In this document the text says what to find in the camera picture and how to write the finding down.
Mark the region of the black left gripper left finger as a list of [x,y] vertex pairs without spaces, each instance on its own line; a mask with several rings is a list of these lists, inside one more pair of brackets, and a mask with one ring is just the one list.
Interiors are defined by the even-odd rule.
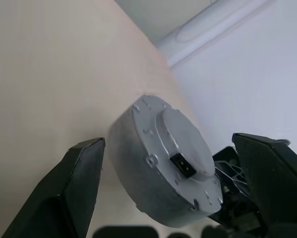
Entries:
[[86,238],[105,146],[100,137],[69,148],[37,184],[2,238]]

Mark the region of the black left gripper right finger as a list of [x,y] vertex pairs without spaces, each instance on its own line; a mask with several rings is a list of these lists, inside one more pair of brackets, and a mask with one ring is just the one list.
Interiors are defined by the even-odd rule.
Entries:
[[290,141],[235,133],[232,142],[268,238],[297,238],[297,154]]

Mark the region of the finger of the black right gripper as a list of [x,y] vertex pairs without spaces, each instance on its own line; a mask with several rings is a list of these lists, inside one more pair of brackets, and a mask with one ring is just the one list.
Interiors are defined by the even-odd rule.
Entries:
[[213,156],[215,174],[221,186],[227,187],[232,193],[240,193],[249,197],[249,189],[243,169],[240,166],[239,156],[232,146],[228,146]]

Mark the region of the grey motor housing copper windings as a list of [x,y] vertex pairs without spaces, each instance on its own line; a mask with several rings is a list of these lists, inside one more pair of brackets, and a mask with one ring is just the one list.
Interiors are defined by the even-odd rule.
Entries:
[[173,187],[148,164],[153,158],[139,138],[132,107],[112,125],[109,153],[115,172],[137,208],[168,227],[180,228],[204,216],[189,205]]

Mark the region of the white tubular post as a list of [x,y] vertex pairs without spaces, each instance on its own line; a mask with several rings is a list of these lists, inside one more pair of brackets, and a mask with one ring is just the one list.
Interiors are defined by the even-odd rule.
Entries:
[[216,0],[160,40],[156,47],[165,57],[168,66],[174,67],[276,2],[277,0]]

